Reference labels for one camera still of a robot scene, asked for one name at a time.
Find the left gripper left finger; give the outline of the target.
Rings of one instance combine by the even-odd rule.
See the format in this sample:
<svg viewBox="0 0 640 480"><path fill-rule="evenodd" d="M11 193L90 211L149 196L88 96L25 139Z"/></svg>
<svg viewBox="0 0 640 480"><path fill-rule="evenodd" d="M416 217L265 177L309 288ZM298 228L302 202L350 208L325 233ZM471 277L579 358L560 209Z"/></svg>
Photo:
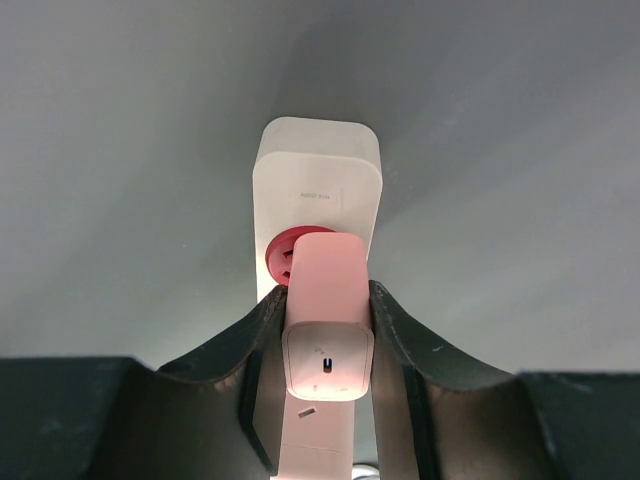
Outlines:
<svg viewBox="0 0 640 480"><path fill-rule="evenodd" d="M5 479L267 479L278 470L287 291L152 369L130 357L5 358Z"/></svg>

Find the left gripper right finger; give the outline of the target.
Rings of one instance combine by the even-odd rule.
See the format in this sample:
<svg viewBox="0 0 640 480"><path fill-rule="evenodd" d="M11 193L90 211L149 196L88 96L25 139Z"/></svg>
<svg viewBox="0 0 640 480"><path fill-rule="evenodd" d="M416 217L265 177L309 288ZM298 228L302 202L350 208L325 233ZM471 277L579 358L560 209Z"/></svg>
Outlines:
<svg viewBox="0 0 640 480"><path fill-rule="evenodd" d="M455 347L371 282L371 392L384 479L635 479L635 372L511 374Z"/></svg>

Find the salmon pink plug adapter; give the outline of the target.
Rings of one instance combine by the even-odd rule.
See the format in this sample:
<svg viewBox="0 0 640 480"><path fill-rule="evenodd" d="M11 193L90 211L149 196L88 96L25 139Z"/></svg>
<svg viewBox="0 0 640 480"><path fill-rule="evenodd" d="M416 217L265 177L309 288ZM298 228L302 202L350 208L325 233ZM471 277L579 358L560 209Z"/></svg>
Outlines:
<svg viewBox="0 0 640 480"><path fill-rule="evenodd" d="M294 244L282 347L288 392L350 402L368 391L374 352L366 248L350 233Z"/></svg>

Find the beige red power strip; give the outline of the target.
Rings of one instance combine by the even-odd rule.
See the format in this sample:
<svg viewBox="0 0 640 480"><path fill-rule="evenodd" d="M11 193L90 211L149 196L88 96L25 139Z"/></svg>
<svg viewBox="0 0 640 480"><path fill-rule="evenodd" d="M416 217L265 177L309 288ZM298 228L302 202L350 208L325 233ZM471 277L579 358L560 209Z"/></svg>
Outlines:
<svg viewBox="0 0 640 480"><path fill-rule="evenodd" d="M291 116L268 123L252 172L257 299L277 284L267 249L287 230L325 227L369 247L382 189L379 141L368 126Z"/></svg>

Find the pink cube adapter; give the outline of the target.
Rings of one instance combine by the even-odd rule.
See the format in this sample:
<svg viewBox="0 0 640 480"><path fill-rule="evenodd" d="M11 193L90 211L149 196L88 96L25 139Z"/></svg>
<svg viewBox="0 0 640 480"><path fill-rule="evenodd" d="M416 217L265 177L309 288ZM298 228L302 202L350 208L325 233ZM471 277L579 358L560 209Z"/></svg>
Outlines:
<svg viewBox="0 0 640 480"><path fill-rule="evenodd" d="M277 479L352 478L354 402L285 399Z"/></svg>

